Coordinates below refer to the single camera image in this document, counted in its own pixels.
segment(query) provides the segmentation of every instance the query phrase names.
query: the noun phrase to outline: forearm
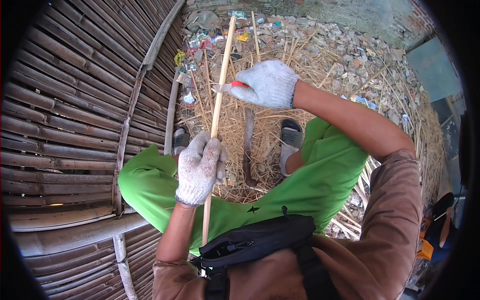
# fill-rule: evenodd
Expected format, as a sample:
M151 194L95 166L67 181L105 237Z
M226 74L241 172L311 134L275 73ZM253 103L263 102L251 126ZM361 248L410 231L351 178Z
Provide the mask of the forearm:
M399 150L415 153L412 139L384 116L301 80L295 85L293 105L337 127L379 161Z
M188 258L190 237L196 207L177 202L170 216L167 229L156 248L156 258L163 262L174 262Z

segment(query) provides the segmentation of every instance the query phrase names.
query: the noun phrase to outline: sleeve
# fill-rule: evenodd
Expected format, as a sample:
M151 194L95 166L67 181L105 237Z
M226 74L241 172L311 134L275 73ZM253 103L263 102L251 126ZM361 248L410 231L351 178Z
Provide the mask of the sleeve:
M153 300L204 300L207 281L186 260L153 264Z
M413 269L420 234L420 167L401 150L372 173L360 241L341 242L370 271L387 299L396 299Z

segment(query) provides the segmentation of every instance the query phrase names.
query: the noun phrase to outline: bamboo pole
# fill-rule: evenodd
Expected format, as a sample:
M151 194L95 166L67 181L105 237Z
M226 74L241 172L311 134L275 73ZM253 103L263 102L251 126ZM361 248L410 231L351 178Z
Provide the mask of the bamboo pole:
M115 256L120 271L120 277L129 300L137 300L137 294L133 288L132 275L127 261L127 248L125 246L125 234L113 236L113 246L115 247Z
M230 53L232 51L232 40L233 40L233 32L235 31L237 18L232 16L230 19L230 25L228 27L228 35L227 35L227 44L225 45L225 53L223 55L222 61L222 69L220 70L220 90L222 86L225 84L225 80L227 79L227 70L228 70L228 62L230 58ZM217 137L218 134L218 120L220 119L220 107L222 106L222 98L223 93L217 93L215 97L215 110L213 113L212 119L212 137ZM202 246L208 243L208 225L210 224L210 206L212 204L212 193L207 196L204 205L204 226L202 231Z
M175 104L177 103L177 93L179 90L179 83L177 82L179 71L180 66L175 69L170 99L168 100L167 128L165 129L163 155L172 154L173 122L175 121Z
M257 49L257 62L261 62L260 48L258 47L257 24L255 23L255 15L252 11L253 34L255 35L255 48Z

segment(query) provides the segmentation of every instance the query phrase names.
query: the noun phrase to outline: woven bamboo panel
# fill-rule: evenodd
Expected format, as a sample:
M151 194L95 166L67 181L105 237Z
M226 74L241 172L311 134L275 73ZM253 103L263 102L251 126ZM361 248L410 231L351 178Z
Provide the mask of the woven bamboo panel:
M161 233L150 224L125 233L128 262L138 299L152 296L152 265ZM127 299L115 263L113 240L25 258L52 300Z
M173 0L54 0L18 49L1 114L2 201L13 231L113 217L120 130L140 64ZM163 153L180 17L144 79L125 162Z

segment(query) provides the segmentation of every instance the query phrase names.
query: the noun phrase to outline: hand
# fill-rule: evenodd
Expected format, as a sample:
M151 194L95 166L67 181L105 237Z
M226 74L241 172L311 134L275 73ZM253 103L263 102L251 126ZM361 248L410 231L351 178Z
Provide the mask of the hand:
M250 87L234 86L228 92L240 100L268 108L294 108L293 94L300 76L279 60L259 62L237 74Z
M179 156L179 187L177 201L188 206L199 206L225 177L227 150L210 132L195 136Z

